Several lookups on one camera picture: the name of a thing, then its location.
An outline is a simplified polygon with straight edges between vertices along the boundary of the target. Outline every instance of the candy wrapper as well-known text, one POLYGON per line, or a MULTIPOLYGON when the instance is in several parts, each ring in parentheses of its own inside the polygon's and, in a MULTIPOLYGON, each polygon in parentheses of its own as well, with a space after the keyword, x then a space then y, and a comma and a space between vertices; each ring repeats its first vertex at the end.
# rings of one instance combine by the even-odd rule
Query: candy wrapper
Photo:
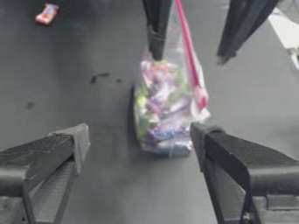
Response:
POLYGON ((147 51, 135 84, 135 130, 142 148, 169 157, 193 151, 191 122, 205 122, 209 93, 181 0, 173 6, 163 59, 147 51))

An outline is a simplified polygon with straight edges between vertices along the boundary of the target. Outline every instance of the clear plastic bag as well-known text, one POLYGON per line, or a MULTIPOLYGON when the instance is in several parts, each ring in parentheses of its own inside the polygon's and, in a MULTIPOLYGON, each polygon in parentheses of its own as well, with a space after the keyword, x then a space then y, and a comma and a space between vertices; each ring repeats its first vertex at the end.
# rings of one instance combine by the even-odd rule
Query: clear plastic bag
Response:
POLYGON ((181 0, 171 9, 163 59, 150 52, 135 85, 135 130, 142 148, 170 157, 193 151, 191 122, 210 117, 202 64, 181 0))

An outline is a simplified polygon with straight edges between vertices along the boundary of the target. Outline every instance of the dark spot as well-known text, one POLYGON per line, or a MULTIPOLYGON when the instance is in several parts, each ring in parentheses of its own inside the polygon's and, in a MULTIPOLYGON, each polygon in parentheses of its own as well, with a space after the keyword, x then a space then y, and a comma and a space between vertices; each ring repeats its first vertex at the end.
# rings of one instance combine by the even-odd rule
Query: dark spot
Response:
POLYGON ((90 79, 90 84, 95 84, 96 81, 98 81, 98 76, 94 75, 94 76, 91 77, 91 79, 90 79))
POLYGON ((109 77, 109 73, 100 73, 98 77, 109 77))
POLYGON ((35 102, 34 101, 28 101, 27 104, 26 104, 26 108, 27 109, 32 109, 34 105, 35 105, 35 102))
POLYGON ((90 84, 95 84, 98 82, 98 79, 99 77, 109 77, 110 76, 110 73, 99 73, 99 74, 95 74, 91 76, 91 79, 90 79, 90 84))

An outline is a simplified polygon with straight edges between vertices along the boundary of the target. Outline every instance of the gray floor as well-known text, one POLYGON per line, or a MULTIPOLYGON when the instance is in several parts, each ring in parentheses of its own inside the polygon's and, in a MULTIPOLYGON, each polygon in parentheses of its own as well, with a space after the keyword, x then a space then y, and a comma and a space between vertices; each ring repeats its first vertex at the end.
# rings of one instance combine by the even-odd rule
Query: gray floor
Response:
MULTIPOLYGON (((133 137, 130 90, 146 49, 141 0, 0 1, 2 149, 88 123, 92 148, 63 223, 214 224, 197 158, 158 159, 133 137), (90 84, 91 76, 109 72, 90 84)), ((217 47, 227 1, 183 0, 210 90, 211 123, 299 158, 298 73, 266 24, 227 66, 217 47)))

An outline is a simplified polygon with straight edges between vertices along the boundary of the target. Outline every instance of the pink handle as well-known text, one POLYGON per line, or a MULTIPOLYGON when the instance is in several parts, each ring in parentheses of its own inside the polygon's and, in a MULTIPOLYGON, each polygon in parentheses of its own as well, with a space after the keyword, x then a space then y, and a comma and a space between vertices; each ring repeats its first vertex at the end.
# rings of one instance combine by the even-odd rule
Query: pink handle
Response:
POLYGON ((190 26, 187 23, 185 12, 183 12, 182 0, 175 0, 175 5, 177 5, 177 10, 179 12, 179 19, 182 24, 182 36, 183 36, 183 42, 185 42, 185 47, 186 47, 186 52, 189 57, 190 69, 191 69, 193 92, 194 92, 195 101, 199 106, 199 110, 202 111, 205 108, 207 108, 209 95, 207 95, 206 88, 201 82, 199 71, 195 64, 195 58, 193 53, 194 51, 193 38, 191 38, 190 26))

